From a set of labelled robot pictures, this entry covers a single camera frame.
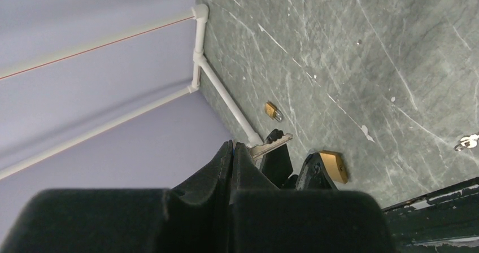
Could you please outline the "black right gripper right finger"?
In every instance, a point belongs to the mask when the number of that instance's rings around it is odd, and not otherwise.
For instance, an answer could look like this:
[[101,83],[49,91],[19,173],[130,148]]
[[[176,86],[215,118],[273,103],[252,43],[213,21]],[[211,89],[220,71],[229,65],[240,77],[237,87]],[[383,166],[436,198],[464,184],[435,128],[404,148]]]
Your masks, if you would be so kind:
[[368,194],[261,189],[246,146],[231,151],[230,252],[395,252],[384,214]]

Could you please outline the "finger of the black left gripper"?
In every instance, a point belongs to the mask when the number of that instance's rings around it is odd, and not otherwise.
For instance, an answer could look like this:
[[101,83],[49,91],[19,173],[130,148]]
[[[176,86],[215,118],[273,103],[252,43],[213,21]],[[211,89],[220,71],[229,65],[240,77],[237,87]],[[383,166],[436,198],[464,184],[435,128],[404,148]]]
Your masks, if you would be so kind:
[[296,190],[338,190],[326,171],[318,152],[311,152],[303,162],[295,183]]
[[281,189],[293,172],[287,144],[264,155],[260,162],[260,188]]

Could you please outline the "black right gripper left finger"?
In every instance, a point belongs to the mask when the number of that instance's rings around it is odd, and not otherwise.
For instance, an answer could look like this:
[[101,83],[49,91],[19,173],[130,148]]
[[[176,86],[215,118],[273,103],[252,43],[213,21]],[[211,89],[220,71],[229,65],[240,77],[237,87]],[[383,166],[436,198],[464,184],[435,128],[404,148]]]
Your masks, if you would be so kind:
[[173,189],[51,189],[22,210],[2,252],[227,252],[234,144]]

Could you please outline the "large brass padlock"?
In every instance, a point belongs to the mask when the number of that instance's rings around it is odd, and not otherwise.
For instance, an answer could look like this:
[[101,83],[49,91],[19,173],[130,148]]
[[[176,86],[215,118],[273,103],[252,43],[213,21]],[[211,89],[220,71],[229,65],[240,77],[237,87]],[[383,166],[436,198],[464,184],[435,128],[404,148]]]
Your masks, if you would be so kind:
[[335,182],[348,183],[349,178],[341,154],[325,150],[320,151],[319,154],[329,177]]

